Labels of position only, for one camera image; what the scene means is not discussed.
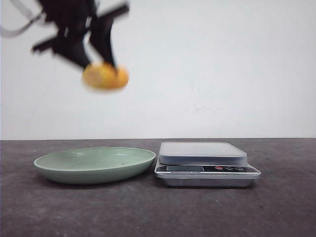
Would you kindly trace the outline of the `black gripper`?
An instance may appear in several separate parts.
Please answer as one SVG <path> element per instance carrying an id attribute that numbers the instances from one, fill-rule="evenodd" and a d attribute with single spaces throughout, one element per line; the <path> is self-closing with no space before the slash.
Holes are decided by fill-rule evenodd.
<path id="1" fill-rule="evenodd" d="M 90 32 L 89 42 L 104 62 L 115 67 L 112 53 L 111 31 L 115 18 L 129 12 L 129 4 L 122 2 L 98 13 L 95 0 L 39 0 L 45 23 L 54 23 L 57 36 L 35 44 L 32 51 L 53 48 L 53 52 L 71 61 L 83 70 L 90 64 L 83 42 Z"/>

